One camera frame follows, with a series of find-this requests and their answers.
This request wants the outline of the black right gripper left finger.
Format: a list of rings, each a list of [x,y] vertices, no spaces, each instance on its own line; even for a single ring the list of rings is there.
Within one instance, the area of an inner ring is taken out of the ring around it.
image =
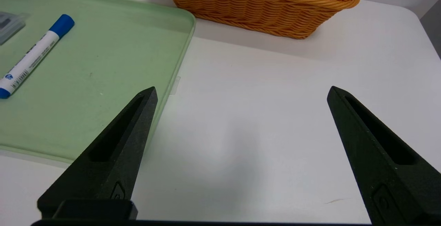
[[[139,92],[37,201],[42,219],[136,219],[131,201],[158,98]]]

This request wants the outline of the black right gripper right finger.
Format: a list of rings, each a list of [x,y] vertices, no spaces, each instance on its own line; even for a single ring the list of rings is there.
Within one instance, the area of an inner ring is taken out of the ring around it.
[[[373,225],[441,223],[441,175],[349,92],[327,102]]]

